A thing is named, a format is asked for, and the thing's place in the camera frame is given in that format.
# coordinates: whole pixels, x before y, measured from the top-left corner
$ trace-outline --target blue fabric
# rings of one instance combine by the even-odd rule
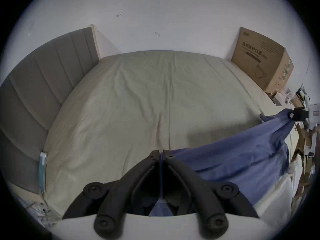
[[[256,204],[289,166],[285,138],[295,121],[290,109],[273,116],[260,115],[264,123],[234,136],[171,154],[211,182],[230,181],[252,205]]]

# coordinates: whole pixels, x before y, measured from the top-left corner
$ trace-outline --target mattress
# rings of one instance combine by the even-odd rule
[[[217,57],[139,51],[102,58],[48,133],[44,199],[63,215],[86,184],[120,179],[152,150],[206,145],[259,124],[260,113],[281,110],[236,65]],[[293,130],[289,157],[297,141]]]

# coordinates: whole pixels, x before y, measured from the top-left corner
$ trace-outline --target clutter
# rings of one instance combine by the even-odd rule
[[[270,94],[282,91],[294,68],[283,46],[243,27],[231,61]]]
[[[294,95],[292,100],[290,101],[296,108],[304,108],[305,106],[303,105],[303,102],[299,98],[297,94]]]

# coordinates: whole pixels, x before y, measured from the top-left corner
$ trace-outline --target bed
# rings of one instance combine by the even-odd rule
[[[87,183],[120,179],[152,150],[206,145],[260,124],[261,113],[282,110],[221,58],[162,50],[97,60],[92,45],[87,50],[92,69],[70,82],[42,144],[48,154],[43,197],[60,215]],[[286,138],[289,161],[297,141],[293,129]]]

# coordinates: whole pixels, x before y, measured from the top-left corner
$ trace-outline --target gray headboard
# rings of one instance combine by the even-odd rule
[[[63,102],[98,63],[93,29],[55,38],[24,58],[0,87],[0,165],[4,178],[38,193],[38,164]]]

